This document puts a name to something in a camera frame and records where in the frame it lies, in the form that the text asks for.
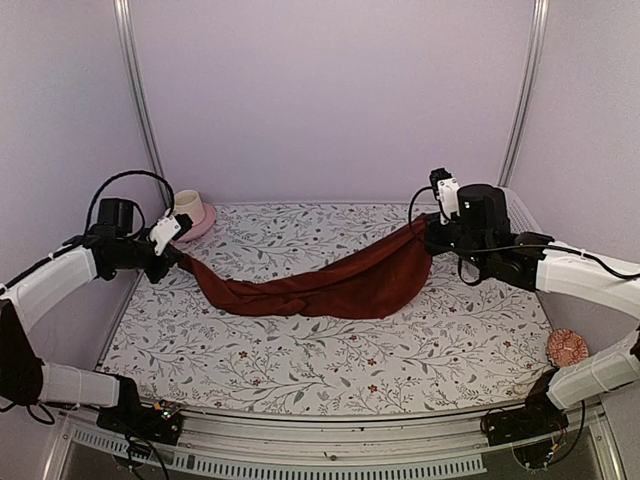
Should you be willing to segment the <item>dark red towel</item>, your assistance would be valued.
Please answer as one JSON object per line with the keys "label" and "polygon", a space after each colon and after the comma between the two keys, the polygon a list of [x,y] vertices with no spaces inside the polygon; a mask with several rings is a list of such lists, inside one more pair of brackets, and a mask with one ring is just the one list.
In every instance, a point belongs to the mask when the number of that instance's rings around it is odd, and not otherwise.
{"label": "dark red towel", "polygon": [[195,278],[213,307],[230,314],[382,319],[411,303],[426,284],[432,265],[423,245],[426,221],[421,214],[320,270],[266,283],[224,280],[186,253],[178,267]]}

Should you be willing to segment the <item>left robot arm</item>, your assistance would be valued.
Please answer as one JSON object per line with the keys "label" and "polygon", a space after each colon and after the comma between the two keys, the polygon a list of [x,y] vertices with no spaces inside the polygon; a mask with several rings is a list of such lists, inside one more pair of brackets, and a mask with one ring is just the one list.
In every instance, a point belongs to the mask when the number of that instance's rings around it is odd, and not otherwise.
{"label": "left robot arm", "polygon": [[191,228],[190,217],[167,210],[151,227],[134,228],[138,208],[130,200],[101,200],[98,218],[83,233],[2,285],[1,397],[10,407],[90,406],[109,412],[128,434],[148,426],[148,409],[133,380],[83,369],[68,355],[46,360],[33,345],[83,287],[121,271],[142,272],[157,283],[178,262],[181,255],[171,243]]}

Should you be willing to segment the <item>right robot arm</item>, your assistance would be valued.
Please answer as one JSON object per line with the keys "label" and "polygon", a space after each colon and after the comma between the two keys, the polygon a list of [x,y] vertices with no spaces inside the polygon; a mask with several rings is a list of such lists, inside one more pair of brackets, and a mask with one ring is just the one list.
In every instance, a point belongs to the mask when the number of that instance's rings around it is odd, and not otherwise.
{"label": "right robot arm", "polygon": [[[638,233],[638,227],[623,226],[625,215],[614,215],[614,205],[602,197],[579,193],[574,187],[525,183],[516,184],[515,191],[544,232],[577,247],[593,247],[601,255],[638,260],[639,250],[628,238]],[[424,304],[436,316],[461,321],[481,346],[479,355],[462,356],[478,372],[476,385],[459,394],[453,387],[446,389],[460,405],[513,404],[524,397],[535,377],[549,368],[545,342],[555,328],[578,333],[595,353],[638,326],[623,312],[575,297],[534,295],[496,280],[466,286],[456,277],[455,263],[450,255],[434,259],[425,287],[434,297]]]}

